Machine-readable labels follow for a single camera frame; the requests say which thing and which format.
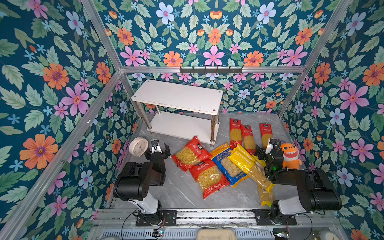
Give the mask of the red macaroni bag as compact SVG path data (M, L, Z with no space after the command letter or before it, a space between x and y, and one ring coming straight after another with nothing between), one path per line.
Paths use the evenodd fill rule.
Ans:
M171 158L183 172L187 172L198 163L211 159L212 155L202 145L197 136L194 136L182 150L172 155Z
M212 160L204 160L190 168L194 180L200 185L205 200L211 194L230 185L228 179Z

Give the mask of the red macaroni bag lower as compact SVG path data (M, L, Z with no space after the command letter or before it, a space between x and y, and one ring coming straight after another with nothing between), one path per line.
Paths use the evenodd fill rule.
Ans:
M194 180L200 185L205 200L211 194L230 185L228 179L212 160L204 160L190 168Z

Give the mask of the red spaghetti pack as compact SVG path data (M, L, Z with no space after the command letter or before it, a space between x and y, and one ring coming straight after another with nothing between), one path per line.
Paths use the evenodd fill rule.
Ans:
M261 131L263 148L266 149L269 144L269 140L273 138L273 131L272 131L271 124L268 124L268 123L260 124L260 131Z
M251 155L254 155L256 152L256 143L251 126L241 125L241 131L244 149Z
M243 136L241 130L241 121L230 119L230 148L233 150L238 145L243 144Z

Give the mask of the round cream alarm clock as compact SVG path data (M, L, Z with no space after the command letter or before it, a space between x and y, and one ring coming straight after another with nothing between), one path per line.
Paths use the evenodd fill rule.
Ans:
M135 157L141 157L149 147L149 142L143 137L133 139L129 145L129 153Z

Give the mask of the blue orecchiette pasta bag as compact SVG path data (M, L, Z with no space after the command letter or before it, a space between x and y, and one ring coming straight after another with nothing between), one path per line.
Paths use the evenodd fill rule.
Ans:
M248 176L237 167L230 159L231 148L228 143L224 143L211 152L212 161L218 166L219 170L225 175L232 188L235 188L240 182Z

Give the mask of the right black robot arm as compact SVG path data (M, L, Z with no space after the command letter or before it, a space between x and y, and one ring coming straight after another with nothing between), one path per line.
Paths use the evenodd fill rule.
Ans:
M326 211L339 211L342 208L340 194L322 170L301 169L299 149L289 143L275 141L271 148L256 148L256 158L266 163L265 175L275 185L297 188L297 195L285 200L274 200L269 210L254 210L257 223L295 225L295 215Z

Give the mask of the beige box at bottom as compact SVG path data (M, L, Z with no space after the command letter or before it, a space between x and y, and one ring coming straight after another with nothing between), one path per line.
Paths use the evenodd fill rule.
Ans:
M234 231L230 229L201 229L197 233L197 240L236 240Z

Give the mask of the red macaroni bag upper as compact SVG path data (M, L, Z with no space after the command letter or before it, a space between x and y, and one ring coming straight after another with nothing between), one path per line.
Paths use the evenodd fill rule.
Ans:
M197 136L194 136L182 150L172 155L171 158L183 172L187 172L198 163L211 159L212 155L202 145Z

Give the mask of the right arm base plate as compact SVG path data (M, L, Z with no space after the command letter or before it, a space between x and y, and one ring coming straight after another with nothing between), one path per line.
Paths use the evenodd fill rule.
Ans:
M279 212L271 212L270 210L252 209L255 214L258 226L296 226L297 221L293 215L282 215Z

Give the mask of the red spaghetti pack left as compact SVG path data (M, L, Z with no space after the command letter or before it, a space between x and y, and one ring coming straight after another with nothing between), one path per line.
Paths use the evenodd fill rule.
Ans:
M238 145L243 144L243 136L241 130L241 121L230 119L230 148L233 150Z

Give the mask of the black hook rail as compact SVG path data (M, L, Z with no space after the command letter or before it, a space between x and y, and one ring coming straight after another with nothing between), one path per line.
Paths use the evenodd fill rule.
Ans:
M180 73L186 74L238 74L243 72L243 67L180 67Z

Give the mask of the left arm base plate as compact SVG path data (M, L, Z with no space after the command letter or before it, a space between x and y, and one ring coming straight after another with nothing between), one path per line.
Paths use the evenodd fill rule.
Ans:
M155 214L139 214L136 227L174 227L177 220L176 210L161 210Z

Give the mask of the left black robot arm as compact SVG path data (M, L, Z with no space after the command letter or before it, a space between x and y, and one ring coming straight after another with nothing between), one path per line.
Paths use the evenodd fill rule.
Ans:
M159 200L149 192L150 186L161 187L166 179L167 159L171 153L167 144L161 149L159 141L154 140L130 146L130 153L134 156L145 156L144 163L127 162L117 176L113 188L113 195L122 201L130 202L145 215L161 215L162 207Z

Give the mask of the yellow spaghetti bag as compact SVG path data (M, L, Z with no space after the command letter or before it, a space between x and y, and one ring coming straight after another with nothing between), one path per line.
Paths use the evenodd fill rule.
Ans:
M265 155L261 155L261 156L253 155L253 158L255 159L255 161L260 163L263 168L266 166Z
M274 184L271 184L269 187L269 190L271 190L271 192L268 192L268 191L264 190L261 185L258 185L258 191L259 191L259 196L260 196L260 201L261 201L262 207L263 206L271 207L273 201L275 200L273 187L274 187Z
M265 176L264 167L241 145L230 150L228 159L240 168L247 176L260 185L265 191L271 193L274 184Z

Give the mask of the red spaghetti pack middle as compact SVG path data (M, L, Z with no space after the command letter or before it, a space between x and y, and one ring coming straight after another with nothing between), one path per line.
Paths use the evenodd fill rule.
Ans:
M256 152L256 143L251 126L241 125L241 131L244 149L251 155L254 155Z

